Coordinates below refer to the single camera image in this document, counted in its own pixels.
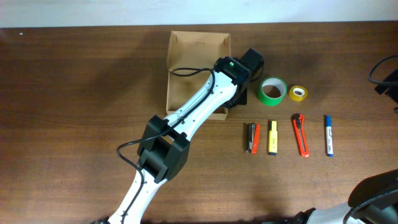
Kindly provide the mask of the green tape roll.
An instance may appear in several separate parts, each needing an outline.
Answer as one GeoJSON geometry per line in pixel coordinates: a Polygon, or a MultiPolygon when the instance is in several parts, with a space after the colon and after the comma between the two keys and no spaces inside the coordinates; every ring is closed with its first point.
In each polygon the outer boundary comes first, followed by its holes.
{"type": "Polygon", "coordinates": [[[278,105],[287,94],[287,85],[278,77],[263,79],[257,92],[257,97],[266,106],[278,105]]]}

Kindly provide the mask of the brown cardboard box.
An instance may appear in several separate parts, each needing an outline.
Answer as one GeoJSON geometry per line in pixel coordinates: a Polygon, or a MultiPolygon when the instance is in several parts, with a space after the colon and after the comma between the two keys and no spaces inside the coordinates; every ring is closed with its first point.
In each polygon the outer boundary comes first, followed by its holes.
{"type": "MultiPolygon", "coordinates": [[[[215,62],[231,54],[228,33],[172,31],[167,54],[167,69],[213,68],[215,62]]],[[[191,77],[169,74],[167,86],[167,114],[172,114],[186,103],[211,76],[201,72],[191,77]]]]}

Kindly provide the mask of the red black stapler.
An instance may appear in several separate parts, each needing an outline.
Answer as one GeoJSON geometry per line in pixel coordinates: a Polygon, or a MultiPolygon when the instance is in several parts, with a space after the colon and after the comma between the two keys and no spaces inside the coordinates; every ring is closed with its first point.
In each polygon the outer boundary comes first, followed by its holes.
{"type": "Polygon", "coordinates": [[[259,145],[259,137],[260,137],[260,124],[257,123],[249,123],[247,124],[247,149],[246,152],[252,155],[257,153],[258,145],[259,145]]]}

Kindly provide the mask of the small yellow tape roll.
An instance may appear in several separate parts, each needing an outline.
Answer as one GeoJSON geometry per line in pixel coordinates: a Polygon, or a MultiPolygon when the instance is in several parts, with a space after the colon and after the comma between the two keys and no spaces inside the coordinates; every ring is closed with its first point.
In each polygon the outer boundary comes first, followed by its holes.
{"type": "Polygon", "coordinates": [[[289,90],[291,100],[301,102],[308,96],[308,91],[304,86],[294,85],[289,90]]]}

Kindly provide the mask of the yellow highlighter pen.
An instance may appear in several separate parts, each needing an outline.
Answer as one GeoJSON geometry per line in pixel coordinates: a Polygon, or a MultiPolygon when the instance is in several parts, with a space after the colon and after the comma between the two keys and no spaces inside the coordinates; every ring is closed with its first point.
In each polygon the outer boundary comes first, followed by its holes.
{"type": "Polygon", "coordinates": [[[277,121],[271,121],[269,123],[269,155],[277,155],[277,121]]]}

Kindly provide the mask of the orange utility knife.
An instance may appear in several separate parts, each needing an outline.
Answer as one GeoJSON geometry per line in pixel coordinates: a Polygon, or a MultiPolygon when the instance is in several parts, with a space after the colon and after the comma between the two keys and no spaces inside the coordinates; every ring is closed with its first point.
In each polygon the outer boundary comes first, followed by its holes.
{"type": "Polygon", "coordinates": [[[305,138],[305,131],[303,128],[304,115],[296,113],[292,116],[292,125],[297,140],[298,149],[300,155],[304,158],[309,157],[309,150],[307,145],[307,140],[305,138]]]}

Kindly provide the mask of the blue white marker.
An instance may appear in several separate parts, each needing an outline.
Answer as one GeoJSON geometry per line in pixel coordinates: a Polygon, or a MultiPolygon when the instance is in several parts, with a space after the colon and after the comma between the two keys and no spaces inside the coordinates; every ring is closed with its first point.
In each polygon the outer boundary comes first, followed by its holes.
{"type": "Polygon", "coordinates": [[[332,122],[331,116],[325,115],[325,131],[326,131],[326,154],[328,157],[333,157],[333,137],[332,137],[332,122]]]}

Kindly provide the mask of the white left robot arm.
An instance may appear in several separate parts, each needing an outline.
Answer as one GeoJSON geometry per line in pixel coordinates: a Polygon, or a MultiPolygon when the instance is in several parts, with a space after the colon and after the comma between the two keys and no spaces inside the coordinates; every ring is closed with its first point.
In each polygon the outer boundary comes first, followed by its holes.
{"type": "Polygon", "coordinates": [[[205,84],[177,111],[165,118],[153,116],[140,139],[126,142],[116,154],[136,170],[133,183],[119,208],[98,223],[140,223],[156,191],[172,180],[187,162],[190,141],[219,107],[247,103],[247,87],[263,71],[263,56],[249,49],[241,58],[219,58],[205,84]]]}

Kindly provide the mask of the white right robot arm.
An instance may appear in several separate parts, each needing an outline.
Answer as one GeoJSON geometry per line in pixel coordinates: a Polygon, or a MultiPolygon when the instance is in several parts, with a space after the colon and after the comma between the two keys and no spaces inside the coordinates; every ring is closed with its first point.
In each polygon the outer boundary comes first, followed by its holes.
{"type": "Polygon", "coordinates": [[[311,208],[281,223],[397,224],[397,170],[362,180],[347,202],[329,209],[311,208]]]}

